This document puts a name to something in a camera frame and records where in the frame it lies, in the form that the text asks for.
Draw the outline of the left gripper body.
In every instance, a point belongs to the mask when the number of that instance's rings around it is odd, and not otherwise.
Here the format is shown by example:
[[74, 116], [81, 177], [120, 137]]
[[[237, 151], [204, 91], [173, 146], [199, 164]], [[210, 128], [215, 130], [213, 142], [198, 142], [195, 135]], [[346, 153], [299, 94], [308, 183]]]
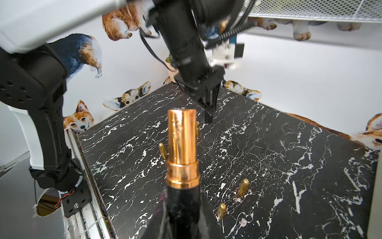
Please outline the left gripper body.
[[213, 109], [212, 106], [212, 91], [217, 85], [221, 87], [221, 82], [224, 80], [224, 75], [225, 69], [223, 67], [214, 66], [196, 81], [187, 83], [182, 79], [180, 73], [175, 76], [175, 81], [180, 86], [181, 90], [204, 110], [206, 108], [205, 95], [206, 92], [210, 92], [211, 112], [215, 112], [216, 109]]

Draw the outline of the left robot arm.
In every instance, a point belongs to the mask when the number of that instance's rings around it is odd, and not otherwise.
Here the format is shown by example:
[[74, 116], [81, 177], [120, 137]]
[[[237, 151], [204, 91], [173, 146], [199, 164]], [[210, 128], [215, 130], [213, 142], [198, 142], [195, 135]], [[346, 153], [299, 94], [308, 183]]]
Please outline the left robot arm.
[[[101, 2], [65, 18], [68, 1], [40, 10], [42, 19], [32, 24], [35, 33], [16, 44], [1, 30], [1, 101], [16, 113], [27, 140], [30, 174], [43, 189], [67, 192], [77, 187], [80, 172], [72, 166], [64, 140], [63, 96], [74, 65], [87, 64], [101, 72], [98, 42], [73, 34], [53, 43], [54, 37], [97, 15], [121, 10], [133, 1]], [[163, 37], [179, 70], [177, 82], [211, 120], [224, 68], [211, 67], [205, 51], [250, 28], [239, 12], [242, 1], [155, 1], [145, 17]]]

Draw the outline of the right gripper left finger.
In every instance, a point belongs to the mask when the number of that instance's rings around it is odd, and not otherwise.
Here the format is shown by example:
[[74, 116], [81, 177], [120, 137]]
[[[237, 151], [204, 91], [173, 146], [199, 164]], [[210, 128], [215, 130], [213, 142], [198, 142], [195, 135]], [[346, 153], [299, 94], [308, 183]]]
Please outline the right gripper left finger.
[[166, 239], [167, 238], [167, 207], [166, 191], [161, 194], [157, 207], [149, 220], [142, 239]]

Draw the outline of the black lipstick cap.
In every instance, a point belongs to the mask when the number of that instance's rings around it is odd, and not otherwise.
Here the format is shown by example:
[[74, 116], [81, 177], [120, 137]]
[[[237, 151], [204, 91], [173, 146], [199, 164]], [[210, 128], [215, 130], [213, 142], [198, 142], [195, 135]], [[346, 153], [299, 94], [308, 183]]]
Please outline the black lipstick cap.
[[200, 138], [201, 136], [201, 128], [200, 128], [200, 122], [196, 122], [196, 134], [197, 134], [197, 139]]

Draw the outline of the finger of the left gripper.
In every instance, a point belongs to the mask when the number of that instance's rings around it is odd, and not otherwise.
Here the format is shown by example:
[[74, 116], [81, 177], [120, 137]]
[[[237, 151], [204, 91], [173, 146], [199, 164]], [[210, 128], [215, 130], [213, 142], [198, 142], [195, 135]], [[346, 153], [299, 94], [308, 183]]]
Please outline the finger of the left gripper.
[[210, 92], [206, 92], [205, 95], [205, 123], [212, 123], [213, 113], [211, 113], [211, 96]]
[[214, 87], [214, 89], [212, 91], [212, 106], [213, 106], [213, 109], [216, 109], [216, 107], [217, 107], [217, 99], [218, 99], [219, 91], [220, 91], [220, 86], [219, 85]]

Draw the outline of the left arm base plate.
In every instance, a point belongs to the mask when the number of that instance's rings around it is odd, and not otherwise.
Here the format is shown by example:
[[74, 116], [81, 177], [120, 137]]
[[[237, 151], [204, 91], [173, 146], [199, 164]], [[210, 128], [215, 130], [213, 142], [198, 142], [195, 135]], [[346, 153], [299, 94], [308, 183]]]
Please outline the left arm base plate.
[[73, 195], [64, 197], [60, 206], [63, 208], [65, 218], [69, 218], [72, 215], [80, 212], [83, 207], [92, 201], [91, 194], [89, 192], [86, 182], [82, 182], [79, 187], [76, 188]]

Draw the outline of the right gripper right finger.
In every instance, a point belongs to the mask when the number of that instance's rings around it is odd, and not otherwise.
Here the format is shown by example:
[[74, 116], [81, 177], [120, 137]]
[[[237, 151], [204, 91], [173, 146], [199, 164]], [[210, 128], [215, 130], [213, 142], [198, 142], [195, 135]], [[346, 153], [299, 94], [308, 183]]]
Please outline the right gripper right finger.
[[203, 191], [201, 191], [201, 207], [198, 229], [201, 239], [224, 239], [222, 228], [219, 225], [213, 209]]

